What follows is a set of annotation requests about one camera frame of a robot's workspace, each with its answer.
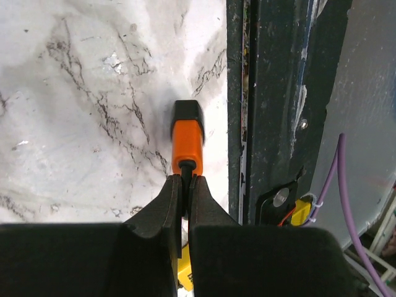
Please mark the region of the orange padlock with keys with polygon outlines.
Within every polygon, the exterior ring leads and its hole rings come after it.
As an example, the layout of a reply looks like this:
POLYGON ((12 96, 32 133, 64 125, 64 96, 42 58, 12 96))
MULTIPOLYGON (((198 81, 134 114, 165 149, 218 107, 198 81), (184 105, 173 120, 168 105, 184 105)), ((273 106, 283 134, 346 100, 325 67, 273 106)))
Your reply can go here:
POLYGON ((187 216, 189 186, 193 176, 203 173, 205 126, 202 108, 197 100, 177 100, 172 109, 171 166, 182 179, 182 216, 187 216))

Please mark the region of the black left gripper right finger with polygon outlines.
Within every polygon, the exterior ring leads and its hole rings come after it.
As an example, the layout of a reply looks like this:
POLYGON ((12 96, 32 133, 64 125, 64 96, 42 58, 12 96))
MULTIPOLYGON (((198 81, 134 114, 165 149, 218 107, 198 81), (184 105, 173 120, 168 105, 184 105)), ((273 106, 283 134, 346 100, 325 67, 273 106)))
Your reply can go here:
POLYGON ((203 176, 191 197, 189 249, 196 296, 358 296, 337 240, 312 227, 241 226, 203 176))

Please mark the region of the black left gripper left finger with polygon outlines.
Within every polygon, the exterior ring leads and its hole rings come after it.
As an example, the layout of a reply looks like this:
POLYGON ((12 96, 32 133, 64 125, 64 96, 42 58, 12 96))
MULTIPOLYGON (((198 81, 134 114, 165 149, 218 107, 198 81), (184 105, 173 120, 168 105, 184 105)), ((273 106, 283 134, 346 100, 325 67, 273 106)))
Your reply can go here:
POLYGON ((122 223, 1 226, 2 296, 176 296, 179 175, 122 223))

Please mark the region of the yellow padlock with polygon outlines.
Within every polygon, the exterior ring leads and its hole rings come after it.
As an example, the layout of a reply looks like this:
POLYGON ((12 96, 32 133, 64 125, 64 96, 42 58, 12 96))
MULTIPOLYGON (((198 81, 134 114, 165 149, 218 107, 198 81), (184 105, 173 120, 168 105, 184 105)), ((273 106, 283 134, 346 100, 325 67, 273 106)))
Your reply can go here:
POLYGON ((178 282, 185 290, 193 290, 194 284, 188 244, 182 248, 182 256, 178 259, 178 282))

